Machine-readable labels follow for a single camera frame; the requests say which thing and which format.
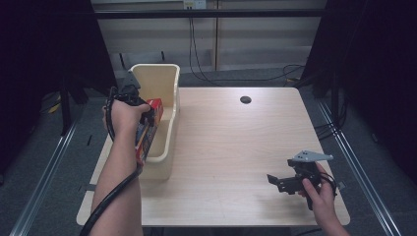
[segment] black circular hole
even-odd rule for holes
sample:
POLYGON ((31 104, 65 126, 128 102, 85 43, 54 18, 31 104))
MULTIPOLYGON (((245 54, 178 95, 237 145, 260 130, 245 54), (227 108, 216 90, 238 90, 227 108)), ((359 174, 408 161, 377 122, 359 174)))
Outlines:
POLYGON ((242 96, 240 97, 240 101, 245 104, 249 104, 252 101, 252 98, 249 96, 242 96))

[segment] floor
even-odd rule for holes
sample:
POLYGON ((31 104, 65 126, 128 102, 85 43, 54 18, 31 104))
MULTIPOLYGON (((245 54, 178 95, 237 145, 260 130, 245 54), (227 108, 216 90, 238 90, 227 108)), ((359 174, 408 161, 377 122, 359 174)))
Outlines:
MULTIPOLYGON (((283 87, 291 86, 286 78, 299 78, 302 68, 282 76, 280 69, 240 70, 226 72, 192 73, 180 76, 180 87, 283 87)), ((314 126, 326 123, 320 104, 329 104, 329 96, 318 100, 312 96, 311 87, 300 88, 306 108, 314 126)), ((5 174, 5 184, 0 187, 0 235, 78 235, 79 226, 75 217, 84 197, 84 190, 95 168, 106 137, 102 129, 100 107, 104 97, 88 90, 90 100, 85 105, 72 106, 73 120, 77 121, 70 141, 60 136, 62 117, 60 110, 43 112, 33 134, 22 148, 19 156, 5 174), (67 142, 61 153, 56 147, 67 142), (55 170, 46 167, 56 166, 55 170), (41 183, 42 176, 49 176, 41 183), (36 186, 45 184, 43 194, 35 192, 36 186), (28 207, 27 203, 38 203, 28 207)), ((44 102, 47 108, 56 99, 52 96, 44 102)), ((340 190, 351 216, 346 229, 352 235, 415 235, 417 231, 417 188, 395 165, 384 145, 375 142, 368 124, 353 106, 348 106, 346 121, 341 129, 357 156, 360 166, 377 193, 373 204, 366 188, 340 148, 330 129, 317 129, 325 153, 335 156, 329 164, 336 181, 345 186, 340 190), (381 216, 376 208, 386 209, 381 216), (381 219, 391 219, 397 228, 387 228, 381 219)), ((300 235, 317 227, 303 228, 146 228, 150 235, 300 235)), ((323 235, 312 232, 308 235, 323 235)))

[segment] human arm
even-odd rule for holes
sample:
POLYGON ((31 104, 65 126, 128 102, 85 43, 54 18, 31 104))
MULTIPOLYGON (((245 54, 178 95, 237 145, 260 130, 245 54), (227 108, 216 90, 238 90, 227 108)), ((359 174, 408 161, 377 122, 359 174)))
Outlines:
MULTIPOLYGON (((113 146, 98 178, 91 211, 137 167, 135 136, 142 113, 149 106, 130 106, 114 100, 112 124, 115 132, 113 146)), ((96 222, 90 235, 143 235, 141 188, 133 180, 108 206, 96 222)))
MULTIPOLYGON (((321 173, 326 173, 320 164, 317 163, 317 167, 321 173)), ((322 180, 322 186, 317 190, 310 180, 303 179, 303 186, 313 201, 313 213, 315 219, 319 226, 322 227, 323 231, 325 231, 326 235, 349 235, 337 218, 334 209, 334 194, 331 184, 322 180)))

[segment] wire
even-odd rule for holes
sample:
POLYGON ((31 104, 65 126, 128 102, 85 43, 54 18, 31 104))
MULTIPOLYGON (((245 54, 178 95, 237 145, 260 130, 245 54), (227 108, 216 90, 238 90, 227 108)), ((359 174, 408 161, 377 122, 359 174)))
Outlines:
POLYGON ((202 67, 200 66, 199 56, 197 54, 197 45, 196 45, 196 38, 195 38, 195 35, 194 35, 194 22, 193 22, 193 18, 190 18, 189 21, 190 21, 190 54, 189 54, 189 63, 190 63, 191 72, 193 73, 193 75, 197 79, 199 79, 201 81, 204 81, 204 82, 209 82, 210 84, 212 84, 214 86, 221 87, 221 85, 216 84, 216 83, 212 82, 211 80, 209 80, 209 78, 203 73, 202 67), (193 65, 191 63, 191 54, 192 54, 191 52, 192 52, 193 44, 194 44, 194 52, 195 52, 195 55, 196 55, 197 64, 199 66, 200 73, 202 74, 203 78, 199 77, 194 72, 194 70, 193 70, 193 65))
POLYGON ((128 69, 126 69, 125 60, 123 60, 123 54, 119 53, 119 57, 120 57, 120 63, 122 64, 123 69, 127 71, 128 69))
MULTIPOLYGON (((117 88, 112 87, 110 89, 110 95, 107 98, 106 101, 106 111, 105 111, 105 119, 107 123, 107 131, 112 141, 114 141, 114 130, 113 125, 111 121, 111 107, 113 105, 113 101, 115 98, 117 98, 117 88)), ((138 99, 138 105, 141 104, 141 102, 146 103, 141 98, 138 99)), ((92 228, 94 227, 95 223, 98 221, 98 219, 101 217, 101 215, 104 213, 104 211, 107 209, 107 207, 114 201, 114 199, 119 196, 120 193, 128 186, 133 180, 137 179, 138 176, 142 173, 143 167, 140 163, 137 163, 135 171, 130 174, 126 179, 124 179, 120 184, 118 184, 102 201, 101 203, 95 208, 95 210, 92 212, 92 214, 89 216, 89 219, 87 220, 86 224, 84 225, 80 235, 81 236, 87 236, 91 232, 92 228)))
POLYGON ((330 183, 331 188, 333 189, 333 195, 336 197, 337 196, 337 193, 336 193, 336 189, 337 189, 336 183, 334 182, 333 177, 329 176, 328 174, 327 174, 327 176, 330 177, 332 180, 329 180, 329 178, 326 178, 323 175, 321 175, 320 178, 323 179, 323 180, 325 180, 326 182, 330 183))
POLYGON ((124 179, 119 185, 116 186, 95 208, 92 214, 89 216, 86 224, 84 225, 80 236, 87 236, 91 232, 97 220, 101 217, 107 207, 113 202, 113 200, 125 189, 125 187, 130 184, 133 180, 142 172, 142 166, 137 164, 136 170, 130 174, 126 179, 124 179))
POLYGON ((276 80, 276 79, 279 79, 279 78, 282 78, 282 77, 286 77, 287 75, 289 75, 289 74, 291 74, 291 73, 293 73, 293 72, 295 72, 295 71, 297 71, 297 70, 299 70, 300 68, 304 68, 305 66, 303 66, 303 65, 286 65, 284 68, 282 68, 282 72, 283 72, 283 74, 282 75, 280 75, 280 76, 276 76, 276 77, 272 77, 272 78, 268 78, 268 79, 247 79, 247 80, 232 80, 232 79, 217 79, 217 80, 211 80, 211 79, 209 79, 206 75, 205 75, 205 73, 203 72, 203 70, 202 70, 202 67, 201 67, 201 65, 200 65, 200 60, 199 60, 199 56, 198 56, 198 53, 197 53, 197 44, 196 44, 196 38, 195 38, 195 30, 194 30, 194 21, 193 21, 193 18, 190 18, 189 19, 189 21, 190 21, 190 50, 189 50, 189 64, 190 64, 190 69, 191 69, 191 72, 193 73, 193 75, 197 78, 197 79, 199 79, 199 80, 201 80, 201 81, 204 81, 204 82, 209 82, 210 84, 212 84, 212 85, 214 85, 214 86, 218 86, 218 87, 222 87, 222 85, 219 85, 219 84, 217 84, 216 82, 226 82, 226 81, 239 81, 239 82, 249 82, 249 81, 254 81, 254 82, 265 82, 265 81, 273 81, 273 80, 276 80), (192 48, 193 48, 193 45, 194 45, 194 52, 195 52, 195 56, 196 56, 196 60, 197 60, 197 64, 198 64, 198 67, 199 67, 199 70, 200 70, 200 73, 202 74, 202 78, 201 77, 199 77, 196 73, 195 73, 195 71, 193 70, 193 66, 192 66, 192 63, 191 63, 191 55, 192 55, 192 48), (284 73, 285 72, 285 69, 286 68, 288 68, 288 67, 294 67, 294 66, 297 66, 297 68, 296 69, 294 69, 294 70, 291 70, 291 71, 289 71, 288 73, 284 73))
POLYGON ((282 68, 282 74, 283 74, 283 75, 285 75, 284 85, 282 85, 283 87, 285 87, 285 86, 286 86, 287 81, 288 81, 288 78, 286 77, 286 75, 287 75, 287 74, 285 74, 285 69, 286 69, 287 67, 298 67, 297 69, 300 69, 300 68, 303 68, 303 67, 305 67, 305 66, 303 66, 303 65, 286 65, 286 66, 284 66, 284 68, 282 68))
POLYGON ((340 114, 338 116, 339 117, 338 122, 332 121, 328 124, 324 124, 324 125, 320 125, 320 126, 315 127, 316 130, 317 129, 322 129, 324 127, 327 128, 324 132, 320 131, 320 132, 317 133, 317 136, 319 137, 319 141, 322 141, 322 140, 324 140, 328 137, 331 137, 331 136, 334 135, 334 133, 340 131, 340 129, 343 127, 344 123, 346 122, 348 104, 349 104, 349 98, 347 96, 345 96, 344 100, 343 100, 343 104, 342 104, 341 109, 340 109, 340 114), (327 131, 331 131, 331 133, 321 137, 321 135, 325 134, 327 131))
POLYGON ((48 107, 46 107, 46 108, 44 108, 44 109, 40 110, 40 111, 39 111, 39 113, 40 113, 40 114, 46 114, 47 112, 45 112, 45 111, 47 111, 47 110, 51 109, 52 107, 54 107, 54 106, 56 106, 56 105, 58 105, 58 104, 60 104, 60 103, 61 103, 61 99, 56 100, 56 101, 55 101, 52 105, 50 105, 50 106, 48 106, 48 107))
POLYGON ((331 176, 331 175, 329 175, 329 174, 327 174, 327 173, 324 173, 324 172, 321 172, 321 174, 324 174, 324 175, 326 175, 328 178, 330 178, 330 179, 331 179, 331 181, 334 183, 334 186, 335 186, 336 181, 334 180, 333 176, 331 176))
POLYGON ((322 229, 321 228, 312 229, 312 230, 309 230, 309 231, 306 231, 306 232, 302 232, 302 233, 296 234, 295 236, 301 236, 301 235, 311 234, 311 233, 319 232, 319 231, 322 231, 322 229))

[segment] yellow object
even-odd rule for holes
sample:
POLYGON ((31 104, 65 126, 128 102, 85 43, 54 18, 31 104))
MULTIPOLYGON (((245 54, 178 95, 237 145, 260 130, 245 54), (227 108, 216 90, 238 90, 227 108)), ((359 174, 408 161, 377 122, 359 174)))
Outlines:
POLYGON ((138 64, 132 72, 143 100, 161 98, 163 114, 140 179, 168 179, 171 175, 175 134, 178 126, 180 68, 172 64, 138 64))
POLYGON ((56 105, 54 105, 54 106, 52 106, 52 107, 49 109, 48 113, 54 113, 56 110, 58 110, 58 107, 59 107, 59 105, 61 104, 61 95, 59 95, 59 96, 58 96, 58 98, 57 98, 56 100, 57 100, 57 101, 59 101, 59 103, 58 103, 58 104, 56 104, 56 105))

